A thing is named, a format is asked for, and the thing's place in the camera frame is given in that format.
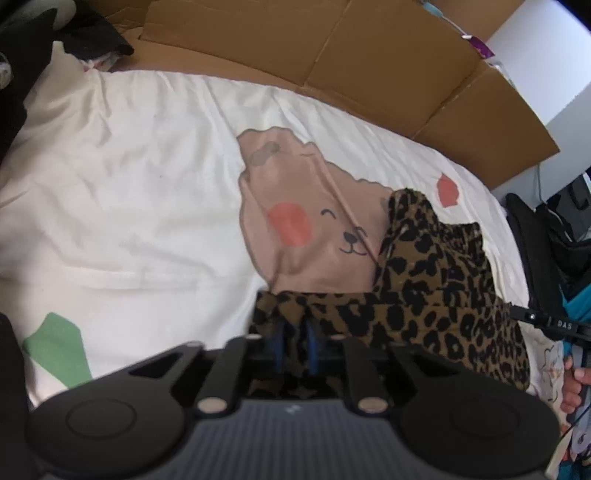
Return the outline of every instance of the pink cheek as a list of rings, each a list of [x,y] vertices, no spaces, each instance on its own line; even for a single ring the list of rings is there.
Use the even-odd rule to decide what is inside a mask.
[[[296,203],[275,204],[267,212],[267,218],[284,245],[300,247],[312,239],[312,223],[306,211]]]
[[[443,207],[453,207],[454,205],[457,205],[460,191],[457,188],[456,182],[444,173],[441,174],[441,177],[437,181],[437,192]]]

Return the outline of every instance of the green pattern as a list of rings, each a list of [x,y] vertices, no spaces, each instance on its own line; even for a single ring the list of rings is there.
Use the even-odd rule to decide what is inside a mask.
[[[92,380],[80,329],[56,313],[24,339],[22,349],[68,388]]]

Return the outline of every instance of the leopard print clothing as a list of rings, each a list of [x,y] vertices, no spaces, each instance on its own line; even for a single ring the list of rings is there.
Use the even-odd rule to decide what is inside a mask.
[[[525,342],[495,294],[480,226],[441,223],[425,195],[409,189],[392,194],[389,219],[371,292],[260,292],[251,332],[270,335],[272,322],[285,320],[286,366],[296,375],[306,371],[302,321],[313,317],[325,335],[354,336],[373,348],[421,345],[526,390]]]

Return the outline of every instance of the cable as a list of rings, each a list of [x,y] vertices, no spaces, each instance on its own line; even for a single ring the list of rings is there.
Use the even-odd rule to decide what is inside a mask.
[[[579,423],[579,420],[583,418],[583,416],[589,411],[590,408],[591,408],[591,403],[589,405],[587,405],[587,408],[585,409],[585,411],[581,415],[579,415],[579,418],[577,418],[573,422],[573,424],[569,427],[569,429],[563,433],[563,435],[562,435],[562,437],[560,437],[560,441],[558,443],[562,442],[564,440],[564,437],[566,437],[570,433],[570,431],[577,426],[577,423]]]

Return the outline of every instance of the cardboard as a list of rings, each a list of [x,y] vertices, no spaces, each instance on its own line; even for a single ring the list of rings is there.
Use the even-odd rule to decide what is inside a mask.
[[[558,150],[519,93],[484,61],[413,138],[476,173],[489,188]]]
[[[152,0],[87,0],[89,6],[111,22],[119,32],[144,25]]]
[[[413,0],[155,0],[134,34],[122,69],[312,96],[436,148],[491,189],[558,151],[511,85]]]

